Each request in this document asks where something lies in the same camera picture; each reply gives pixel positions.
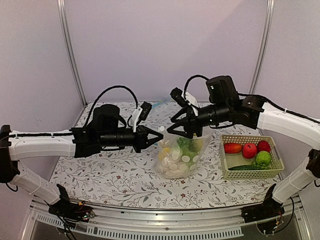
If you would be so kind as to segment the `frosted white zip top bag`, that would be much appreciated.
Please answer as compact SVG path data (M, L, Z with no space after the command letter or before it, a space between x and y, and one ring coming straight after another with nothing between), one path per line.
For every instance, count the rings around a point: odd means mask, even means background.
M157 143L155 170L167 179L191 175L212 139L213 130L205 127L201 137L194 135L187 138L168 133L164 126L158 129L163 134L163 139Z

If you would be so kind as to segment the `green toy avocado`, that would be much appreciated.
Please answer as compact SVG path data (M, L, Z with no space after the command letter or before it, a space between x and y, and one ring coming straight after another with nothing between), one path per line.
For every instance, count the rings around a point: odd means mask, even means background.
M203 139L202 138L194 139L192 142L192 146L196 151L200 151L203 147Z

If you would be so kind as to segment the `light green toy apple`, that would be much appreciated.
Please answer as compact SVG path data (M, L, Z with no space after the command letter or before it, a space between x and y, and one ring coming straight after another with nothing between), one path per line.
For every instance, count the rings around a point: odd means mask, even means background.
M178 146L182 149L182 157L181 160L184 163L191 164L196 163L200 158L200 151L196 151L193 147L193 140L185 137L178 137L176 142Z

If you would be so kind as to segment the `white toy cauliflower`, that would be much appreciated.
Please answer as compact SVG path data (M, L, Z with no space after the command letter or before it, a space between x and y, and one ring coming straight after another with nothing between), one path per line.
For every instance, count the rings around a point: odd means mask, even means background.
M169 157L160 160L156 168L160 174L168 179L184 178L191 173L190 168L185 162L173 161Z

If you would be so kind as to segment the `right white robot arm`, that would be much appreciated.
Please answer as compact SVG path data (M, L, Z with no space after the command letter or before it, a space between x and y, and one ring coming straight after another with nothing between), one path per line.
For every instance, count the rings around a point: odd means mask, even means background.
M218 129L220 123L229 122L230 126L242 125L251 129L275 132L296 139L311 150L308 156L289 176L270 187L258 213L269 218L289 197L301 191L320 177L320 122L273 103L258 94L238 93L229 75L205 80L210 104L197 106L197 100L187 89L174 88L170 96L181 106L172 118L173 123L167 131L186 138L200 137L203 127Z

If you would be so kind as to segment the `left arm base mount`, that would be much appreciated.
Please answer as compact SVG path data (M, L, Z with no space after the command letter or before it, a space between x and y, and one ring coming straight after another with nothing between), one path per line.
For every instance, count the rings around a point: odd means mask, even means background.
M57 203L49 205L48 212L50 214L74 222L88 222L89 219L95 216L93 208L86 205L85 201L72 203L66 189L60 184L57 184L57 187L60 199Z

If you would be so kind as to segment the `white toy radish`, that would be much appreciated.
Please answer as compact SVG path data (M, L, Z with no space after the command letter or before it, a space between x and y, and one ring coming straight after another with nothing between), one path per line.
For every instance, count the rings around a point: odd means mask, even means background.
M183 151L180 147L171 147L171 158L170 163L177 163L181 160Z

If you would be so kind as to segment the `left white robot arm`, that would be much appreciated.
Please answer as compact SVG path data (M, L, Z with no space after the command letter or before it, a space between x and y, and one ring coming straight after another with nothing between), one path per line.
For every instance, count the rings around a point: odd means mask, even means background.
M3 125L0 129L0 181L26 190L54 206L63 217L70 217L75 210L66 189L51 184L19 161L52 156L87 158L106 147L110 151L132 147L140 153L164 137L140 124L150 110L151 105L144 102L126 121L116 105L93 106L82 127L48 133L23 133Z

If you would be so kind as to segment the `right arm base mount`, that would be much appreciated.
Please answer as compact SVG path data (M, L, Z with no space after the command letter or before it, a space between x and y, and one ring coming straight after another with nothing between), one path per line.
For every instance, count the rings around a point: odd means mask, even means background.
M262 203L241 208L241 217L245 223L261 221L285 213L283 204L272 198L275 186L276 184L273 184L268 189Z

